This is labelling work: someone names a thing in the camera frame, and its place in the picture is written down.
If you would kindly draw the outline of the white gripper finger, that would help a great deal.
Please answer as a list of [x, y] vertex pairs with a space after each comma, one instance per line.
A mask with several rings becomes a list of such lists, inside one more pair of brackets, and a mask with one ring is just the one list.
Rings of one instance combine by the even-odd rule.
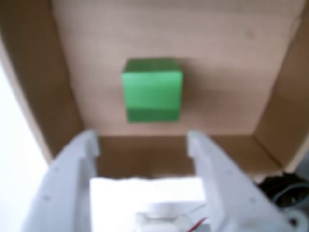
[[212, 232], [292, 232], [294, 229], [230, 156], [211, 138], [191, 130], [188, 155], [201, 178]]
[[98, 137], [75, 136], [51, 163], [22, 227], [24, 232], [90, 232], [90, 180], [96, 177]]

